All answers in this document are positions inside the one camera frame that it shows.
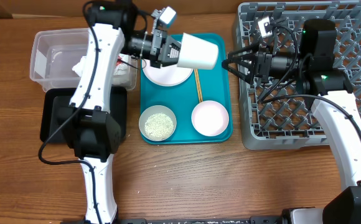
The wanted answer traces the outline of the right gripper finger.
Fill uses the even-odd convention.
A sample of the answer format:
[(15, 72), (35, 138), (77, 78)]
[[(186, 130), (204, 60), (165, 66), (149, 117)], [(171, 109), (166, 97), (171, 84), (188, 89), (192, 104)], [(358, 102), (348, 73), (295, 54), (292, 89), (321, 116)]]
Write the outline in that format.
[(233, 52), (229, 52), (227, 54), (227, 58), (222, 61), (222, 67), (227, 67), (230, 63), (234, 63), (235, 61), (254, 62), (256, 60), (256, 53), (259, 51), (259, 49), (260, 44), (255, 43)]
[(226, 71), (234, 74), (237, 78), (239, 78), (240, 80), (242, 80), (248, 84), (253, 83), (254, 74), (251, 72), (250, 68), (247, 68), (247, 71), (245, 71), (245, 72), (241, 72), (241, 71), (229, 66), (229, 64), (226, 64), (226, 63), (222, 64), (222, 68), (225, 69)]

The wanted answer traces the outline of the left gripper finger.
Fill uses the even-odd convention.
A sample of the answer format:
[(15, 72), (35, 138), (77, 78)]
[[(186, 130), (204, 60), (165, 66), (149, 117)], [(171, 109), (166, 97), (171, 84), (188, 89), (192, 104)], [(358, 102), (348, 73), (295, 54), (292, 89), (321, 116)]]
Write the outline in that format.
[(162, 58), (160, 59), (160, 63), (163, 67), (167, 67), (170, 65), (177, 64), (178, 60), (179, 60), (178, 56), (162, 55)]
[(176, 39), (174, 39), (171, 35), (168, 35), (166, 38), (166, 49), (169, 51), (171, 50), (180, 51), (181, 43)]

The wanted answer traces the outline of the white paper cup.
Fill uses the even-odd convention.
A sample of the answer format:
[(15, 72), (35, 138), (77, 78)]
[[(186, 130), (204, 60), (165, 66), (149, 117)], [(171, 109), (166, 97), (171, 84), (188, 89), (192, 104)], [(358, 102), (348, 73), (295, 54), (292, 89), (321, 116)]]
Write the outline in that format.
[(211, 70), (218, 59), (218, 46), (207, 40), (183, 33), (177, 66)]

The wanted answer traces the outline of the red snack wrapper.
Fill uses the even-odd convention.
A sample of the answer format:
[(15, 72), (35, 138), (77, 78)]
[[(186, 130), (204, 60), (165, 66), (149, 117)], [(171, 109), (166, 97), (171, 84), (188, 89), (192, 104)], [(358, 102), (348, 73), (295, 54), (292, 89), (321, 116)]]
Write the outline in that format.
[(124, 54), (119, 54), (116, 66), (118, 67), (120, 65), (127, 65), (127, 63), (128, 63), (128, 56)]

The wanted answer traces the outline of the white napkin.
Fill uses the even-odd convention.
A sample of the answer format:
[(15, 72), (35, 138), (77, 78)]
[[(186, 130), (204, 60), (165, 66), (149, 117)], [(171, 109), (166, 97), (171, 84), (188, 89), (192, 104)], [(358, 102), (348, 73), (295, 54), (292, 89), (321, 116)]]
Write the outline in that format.
[[(85, 64), (86, 56), (83, 56), (80, 61), (72, 67), (72, 70), (79, 76), (82, 76), (83, 67)], [(131, 83), (131, 67), (129, 65), (116, 66), (112, 73), (112, 84), (114, 86), (126, 86)]]

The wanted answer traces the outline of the grey bowl of rice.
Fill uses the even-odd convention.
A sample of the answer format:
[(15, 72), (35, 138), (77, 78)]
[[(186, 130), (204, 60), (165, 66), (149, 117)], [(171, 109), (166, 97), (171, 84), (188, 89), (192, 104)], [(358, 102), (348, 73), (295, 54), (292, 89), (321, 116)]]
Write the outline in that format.
[(177, 120), (168, 107), (154, 105), (145, 109), (139, 117), (139, 130), (150, 141), (165, 141), (175, 132)]

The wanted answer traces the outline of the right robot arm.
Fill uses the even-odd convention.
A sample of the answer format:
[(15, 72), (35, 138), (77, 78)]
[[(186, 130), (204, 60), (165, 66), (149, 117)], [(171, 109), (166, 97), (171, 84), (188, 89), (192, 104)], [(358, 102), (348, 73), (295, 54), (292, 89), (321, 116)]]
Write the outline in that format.
[(292, 55), (274, 54), (271, 47), (251, 44), (230, 52), (222, 67), (239, 79), (255, 78), (276, 87), (290, 82), (321, 125), (342, 179), (342, 192), (324, 208), (286, 208), (271, 223), (361, 223), (361, 117), (353, 86), (345, 72), (334, 68), (337, 30), (328, 19), (305, 21)]

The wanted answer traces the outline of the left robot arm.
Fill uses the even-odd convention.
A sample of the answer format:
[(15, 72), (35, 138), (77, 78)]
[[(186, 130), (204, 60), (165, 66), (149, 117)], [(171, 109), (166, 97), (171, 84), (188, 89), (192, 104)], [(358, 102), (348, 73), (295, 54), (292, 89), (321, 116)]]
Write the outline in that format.
[(63, 136), (83, 170), (87, 212), (82, 223), (114, 223), (118, 207), (113, 196), (113, 156), (122, 141), (121, 126), (110, 114), (113, 74), (120, 54), (149, 60), (153, 67), (178, 62), (180, 43), (168, 36), (176, 18), (173, 8), (156, 9), (153, 30), (136, 30), (138, 16), (147, 18), (132, 1), (89, 1), (83, 6), (89, 46), (80, 82), (60, 112)]

